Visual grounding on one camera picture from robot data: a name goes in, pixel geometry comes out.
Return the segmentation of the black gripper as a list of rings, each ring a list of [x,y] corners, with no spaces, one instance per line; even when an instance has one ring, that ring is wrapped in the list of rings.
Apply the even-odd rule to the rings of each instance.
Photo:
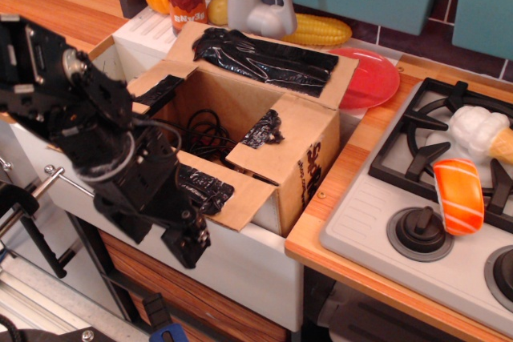
[[[117,175],[94,184],[95,209],[136,244],[152,224],[167,229],[161,235],[184,268],[194,269],[211,246],[203,217],[178,185],[177,158],[133,161]]]

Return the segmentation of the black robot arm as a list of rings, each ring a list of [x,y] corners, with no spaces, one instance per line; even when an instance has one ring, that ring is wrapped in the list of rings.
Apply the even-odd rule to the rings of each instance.
[[[1,110],[71,161],[95,209],[134,242],[153,225],[193,269],[210,239],[180,190],[179,148],[167,126],[132,110],[124,81],[110,78],[55,32],[17,14],[1,16]]]

